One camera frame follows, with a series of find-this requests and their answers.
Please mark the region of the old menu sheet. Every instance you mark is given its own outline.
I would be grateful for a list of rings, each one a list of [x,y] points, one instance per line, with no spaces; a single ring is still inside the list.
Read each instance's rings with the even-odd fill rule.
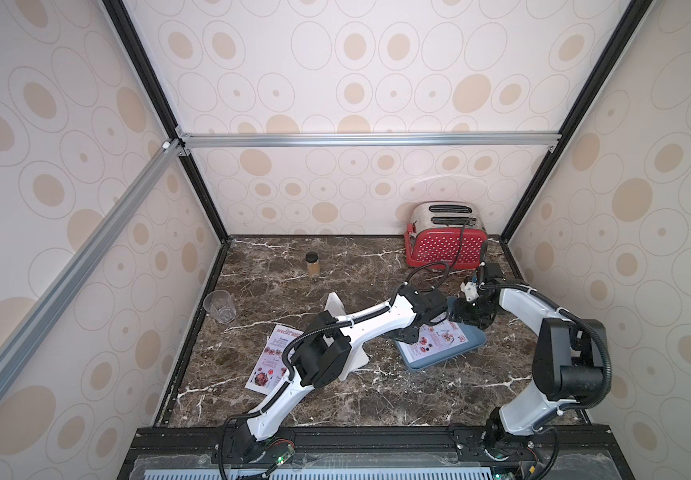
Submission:
[[[287,372],[281,359],[283,351],[292,340],[301,334],[300,330],[280,325],[275,326],[259,360],[255,363],[251,376],[245,383],[245,388],[262,395],[269,394]]]

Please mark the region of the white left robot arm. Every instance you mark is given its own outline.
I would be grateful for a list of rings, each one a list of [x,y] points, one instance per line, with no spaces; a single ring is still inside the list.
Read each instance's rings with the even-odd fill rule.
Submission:
[[[285,372],[279,384],[255,408],[225,420],[217,457],[221,477],[227,478],[224,462],[230,452],[243,463],[259,460],[280,424],[307,394],[359,369],[365,343],[387,336],[413,344],[423,326],[443,320],[449,308],[439,286],[417,289],[411,284],[417,273],[437,266],[443,268],[443,277],[449,276],[451,268],[445,262],[417,267],[389,300],[353,314],[320,312],[301,336],[291,340],[281,353]]]

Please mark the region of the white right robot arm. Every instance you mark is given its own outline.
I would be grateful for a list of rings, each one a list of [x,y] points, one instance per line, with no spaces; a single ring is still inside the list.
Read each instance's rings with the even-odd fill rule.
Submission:
[[[535,288],[505,279],[499,264],[479,254],[475,276],[461,283],[451,320],[481,331],[499,311],[509,312],[537,334],[531,383],[513,401],[493,409],[481,435],[481,449],[505,461],[507,442],[547,431],[567,411],[595,407],[611,391],[613,364],[603,324],[582,320]]]

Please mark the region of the new special menu sheet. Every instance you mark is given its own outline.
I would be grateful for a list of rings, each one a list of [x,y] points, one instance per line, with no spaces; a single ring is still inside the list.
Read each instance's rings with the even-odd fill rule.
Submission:
[[[401,351],[409,362],[425,361],[451,352],[467,342],[467,334],[456,323],[443,321],[431,328],[423,328],[419,342],[403,344]]]

